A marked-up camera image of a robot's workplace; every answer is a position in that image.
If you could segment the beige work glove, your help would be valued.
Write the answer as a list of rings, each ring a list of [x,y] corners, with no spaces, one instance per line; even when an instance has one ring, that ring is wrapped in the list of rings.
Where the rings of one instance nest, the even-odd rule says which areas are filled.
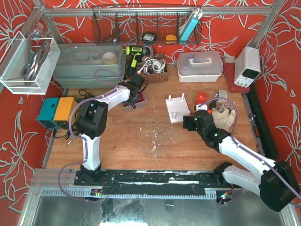
[[[217,128],[229,131],[235,120],[236,112],[234,110],[230,112],[229,108],[213,108],[212,117]]]

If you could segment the grey metal bracket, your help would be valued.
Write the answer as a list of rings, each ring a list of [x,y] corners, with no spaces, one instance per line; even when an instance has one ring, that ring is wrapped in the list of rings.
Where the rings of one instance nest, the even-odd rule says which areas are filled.
[[[229,102],[217,102],[217,107],[218,108],[228,108],[230,111],[234,109],[233,105]]]

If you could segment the red large spring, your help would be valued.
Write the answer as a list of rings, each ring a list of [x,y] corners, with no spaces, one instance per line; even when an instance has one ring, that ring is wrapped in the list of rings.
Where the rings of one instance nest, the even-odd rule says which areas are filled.
[[[138,95],[137,102],[139,103],[139,102],[142,102],[142,101],[144,101],[144,97],[143,97],[143,94],[141,93],[141,94]]]

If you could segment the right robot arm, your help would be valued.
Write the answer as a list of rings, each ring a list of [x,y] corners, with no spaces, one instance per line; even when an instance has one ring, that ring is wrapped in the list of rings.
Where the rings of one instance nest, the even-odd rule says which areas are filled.
[[[215,168],[221,183],[237,185],[258,195],[271,210],[280,212],[294,198],[300,198],[301,190],[291,166],[262,156],[214,124],[206,110],[183,117],[183,128],[196,131],[206,146],[230,157],[244,168],[224,162]]]

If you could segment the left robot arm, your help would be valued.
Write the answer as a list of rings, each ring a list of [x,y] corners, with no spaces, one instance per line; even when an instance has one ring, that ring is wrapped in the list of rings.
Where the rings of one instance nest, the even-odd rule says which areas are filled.
[[[142,76],[135,74],[132,79],[121,81],[105,94],[81,101],[76,126],[83,141],[83,162],[76,174],[76,185],[101,180],[100,138],[106,129],[108,112],[123,102],[135,109],[135,99],[147,85]]]

